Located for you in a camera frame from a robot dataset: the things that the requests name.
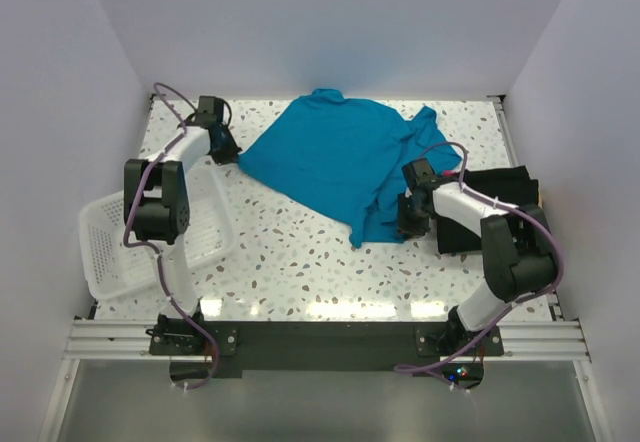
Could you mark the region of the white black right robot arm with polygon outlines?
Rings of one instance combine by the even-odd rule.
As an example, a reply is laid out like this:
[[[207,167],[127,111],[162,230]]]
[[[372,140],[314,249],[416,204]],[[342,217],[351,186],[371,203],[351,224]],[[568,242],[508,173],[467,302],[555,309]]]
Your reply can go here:
[[[469,354],[516,303],[559,281],[557,243],[536,204],[516,206],[489,197],[460,177],[436,174],[425,158],[406,164],[402,173],[407,189],[398,196],[399,234],[423,236],[440,217],[480,238],[484,281],[429,339],[440,356]]]

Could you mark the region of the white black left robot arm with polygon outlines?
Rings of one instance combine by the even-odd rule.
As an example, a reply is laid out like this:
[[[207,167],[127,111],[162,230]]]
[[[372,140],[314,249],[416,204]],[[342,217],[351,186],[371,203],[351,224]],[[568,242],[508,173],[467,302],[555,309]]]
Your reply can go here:
[[[202,158],[222,165],[234,163],[240,148],[231,131],[230,104],[216,96],[202,96],[192,113],[181,118],[165,146],[146,158],[124,166],[123,245],[144,248],[165,297],[166,315],[151,332],[157,344],[173,344],[185,354],[217,360],[218,344],[203,326],[199,300],[189,280],[185,234],[190,225],[187,174]],[[162,330],[170,316],[179,316],[172,337]]]

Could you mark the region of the blue t shirt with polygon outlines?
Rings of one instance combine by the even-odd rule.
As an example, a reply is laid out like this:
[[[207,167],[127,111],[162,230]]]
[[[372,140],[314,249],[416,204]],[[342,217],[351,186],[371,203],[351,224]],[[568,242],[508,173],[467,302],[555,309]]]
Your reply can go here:
[[[403,166],[425,156],[442,173],[461,162],[436,119],[427,106],[406,120],[387,105],[316,89],[292,101],[238,165],[263,185],[347,225],[356,248],[401,243]]]

